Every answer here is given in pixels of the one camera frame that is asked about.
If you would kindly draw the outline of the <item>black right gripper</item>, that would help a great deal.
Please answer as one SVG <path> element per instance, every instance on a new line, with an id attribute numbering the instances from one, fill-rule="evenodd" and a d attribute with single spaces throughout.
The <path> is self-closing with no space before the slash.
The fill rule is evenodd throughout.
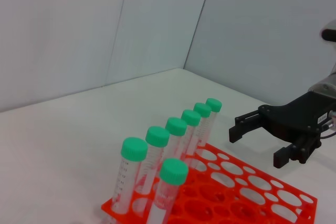
<path id="1" fill-rule="evenodd" d="M 286 105 L 261 105 L 258 110 L 235 118 L 229 129 L 229 141 L 235 143 L 244 134 L 263 127 L 279 139 L 293 142 L 301 134 L 319 135 L 330 120 L 332 98 L 309 91 Z M 284 167 L 290 160 L 305 164 L 316 148 L 321 146 L 320 136 L 301 136 L 287 147 L 274 153 L 273 166 Z"/>

